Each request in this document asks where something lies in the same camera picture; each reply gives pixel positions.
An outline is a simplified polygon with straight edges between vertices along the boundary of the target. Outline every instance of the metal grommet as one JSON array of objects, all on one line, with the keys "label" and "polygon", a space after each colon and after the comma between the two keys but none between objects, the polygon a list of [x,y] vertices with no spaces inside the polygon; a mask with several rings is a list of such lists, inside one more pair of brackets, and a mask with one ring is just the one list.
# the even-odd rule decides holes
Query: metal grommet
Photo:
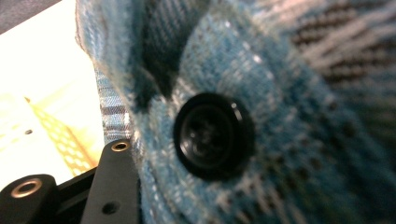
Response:
[{"label": "metal grommet", "polygon": [[128,142],[118,142],[111,146],[111,150],[116,151],[116,152],[121,152],[127,148],[129,148],[131,145]]},{"label": "metal grommet", "polygon": [[28,179],[12,190],[11,196],[13,198],[24,198],[38,191],[42,185],[43,182],[38,178]]}]

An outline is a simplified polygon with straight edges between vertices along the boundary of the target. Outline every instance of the teal plaid fabric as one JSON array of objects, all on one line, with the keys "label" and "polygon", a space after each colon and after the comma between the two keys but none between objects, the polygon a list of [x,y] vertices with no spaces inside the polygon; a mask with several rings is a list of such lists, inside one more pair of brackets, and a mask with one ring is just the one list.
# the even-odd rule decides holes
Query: teal plaid fabric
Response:
[{"label": "teal plaid fabric", "polygon": [[[396,220],[396,1],[78,0],[77,22],[106,139],[134,144],[145,222]],[[175,117],[202,92],[252,118],[236,177],[177,159]]]}]

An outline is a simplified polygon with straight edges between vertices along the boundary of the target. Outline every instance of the black metal bracket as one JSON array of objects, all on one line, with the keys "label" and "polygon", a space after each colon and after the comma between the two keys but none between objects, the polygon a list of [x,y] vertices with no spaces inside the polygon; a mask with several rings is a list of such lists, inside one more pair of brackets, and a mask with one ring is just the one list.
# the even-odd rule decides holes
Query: black metal bracket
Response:
[{"label": "black metal bracket", "polygon": [[141,222],[138,174],[129,140],[105,146],[97,168],[56,186],[28,175],[0,193],[0,223],[106,224]]}]

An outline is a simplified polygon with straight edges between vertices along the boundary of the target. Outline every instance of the black button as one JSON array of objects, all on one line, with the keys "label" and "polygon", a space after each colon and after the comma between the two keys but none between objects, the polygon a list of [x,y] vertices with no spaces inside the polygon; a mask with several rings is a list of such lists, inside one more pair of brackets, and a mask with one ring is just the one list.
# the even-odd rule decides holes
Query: black button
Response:
[{"label": "black button", "polygon": [[174,141],[177,156],[204,179],[232,176],[252,151],[248,113],[236,101],[214,93],[192,97],[177,115]]}]

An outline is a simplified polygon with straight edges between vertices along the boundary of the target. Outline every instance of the checkered pattern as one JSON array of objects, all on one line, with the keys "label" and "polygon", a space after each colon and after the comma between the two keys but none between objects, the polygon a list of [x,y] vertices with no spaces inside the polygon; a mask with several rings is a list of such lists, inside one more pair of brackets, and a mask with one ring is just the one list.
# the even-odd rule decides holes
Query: checkered pattern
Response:
[{"label": "checkered pattern", "polygon": [[[79,0],[80,45],[134,122],[144,220],[396,220],[395,18],[383,0]],[[177,159],[175,117],[201,92],[252,118],[236,177]]]},{"label": "checkered pattern", "polygon": [[102,72],[96,69],[95,74],[106,144],[118,139],[131,138],[132,122],[120,97]]}]

